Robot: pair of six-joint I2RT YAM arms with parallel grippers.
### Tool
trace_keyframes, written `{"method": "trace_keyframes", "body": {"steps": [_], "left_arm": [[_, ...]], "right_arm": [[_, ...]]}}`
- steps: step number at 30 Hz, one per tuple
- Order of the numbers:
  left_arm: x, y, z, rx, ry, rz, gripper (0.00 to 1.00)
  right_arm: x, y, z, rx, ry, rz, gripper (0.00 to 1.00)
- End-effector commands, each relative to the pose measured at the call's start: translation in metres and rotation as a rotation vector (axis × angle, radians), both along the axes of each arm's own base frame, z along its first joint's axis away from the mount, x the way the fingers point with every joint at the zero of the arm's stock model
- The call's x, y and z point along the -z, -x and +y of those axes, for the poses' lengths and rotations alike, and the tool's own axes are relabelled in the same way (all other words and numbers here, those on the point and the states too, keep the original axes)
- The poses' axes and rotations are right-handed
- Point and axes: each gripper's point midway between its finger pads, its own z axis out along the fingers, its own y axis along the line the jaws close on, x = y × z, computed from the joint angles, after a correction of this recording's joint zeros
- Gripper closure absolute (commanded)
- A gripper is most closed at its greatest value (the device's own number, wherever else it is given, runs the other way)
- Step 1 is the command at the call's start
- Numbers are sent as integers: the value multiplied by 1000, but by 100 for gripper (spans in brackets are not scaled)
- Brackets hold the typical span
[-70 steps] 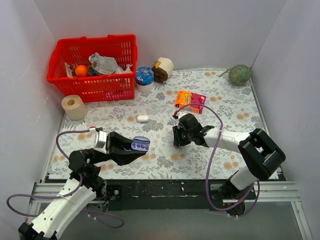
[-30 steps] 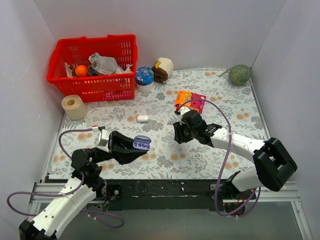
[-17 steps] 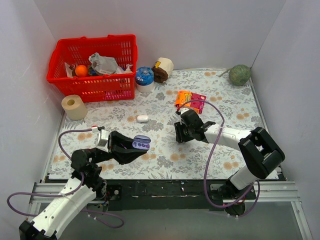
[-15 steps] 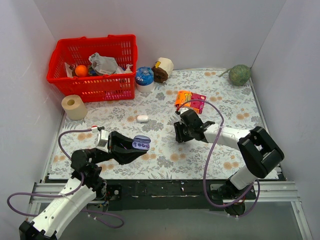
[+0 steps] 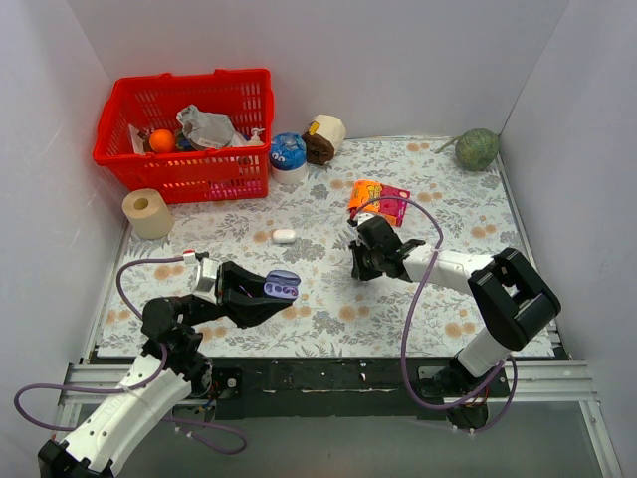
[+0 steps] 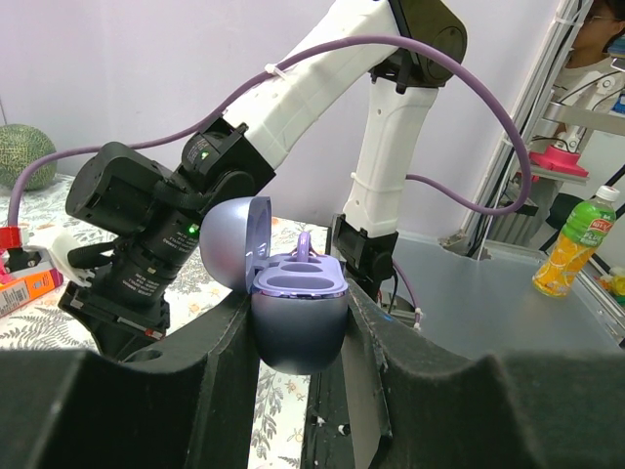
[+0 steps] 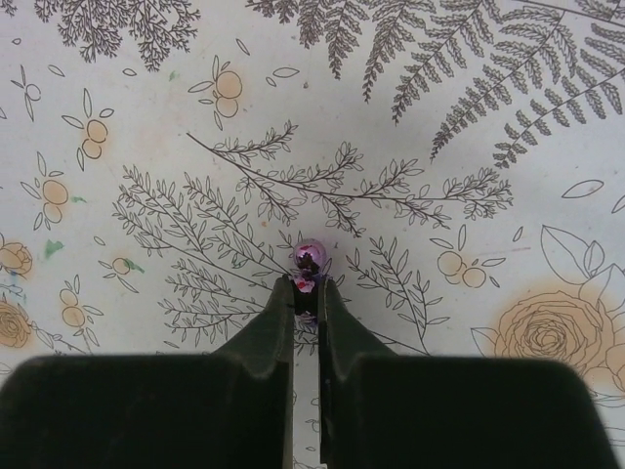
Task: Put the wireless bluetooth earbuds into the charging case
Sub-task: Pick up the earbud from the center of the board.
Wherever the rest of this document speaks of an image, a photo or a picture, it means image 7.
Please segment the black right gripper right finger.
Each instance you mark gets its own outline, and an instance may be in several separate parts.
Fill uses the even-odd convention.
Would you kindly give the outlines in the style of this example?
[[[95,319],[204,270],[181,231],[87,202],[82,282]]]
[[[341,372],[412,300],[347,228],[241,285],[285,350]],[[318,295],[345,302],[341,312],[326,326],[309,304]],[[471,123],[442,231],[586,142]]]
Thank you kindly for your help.
[[[584,382],[554,361],[393,352],[318,290],[320,460],[329,468],[614,468]]]

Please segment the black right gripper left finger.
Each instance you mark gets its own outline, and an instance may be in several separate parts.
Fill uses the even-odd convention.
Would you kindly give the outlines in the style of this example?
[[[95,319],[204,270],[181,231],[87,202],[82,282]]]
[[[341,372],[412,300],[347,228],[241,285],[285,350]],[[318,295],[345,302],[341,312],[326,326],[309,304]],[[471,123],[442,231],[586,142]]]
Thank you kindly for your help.
[[[293,300],[209,354],[41,356],[1,389],[5,468],[288,468]]]

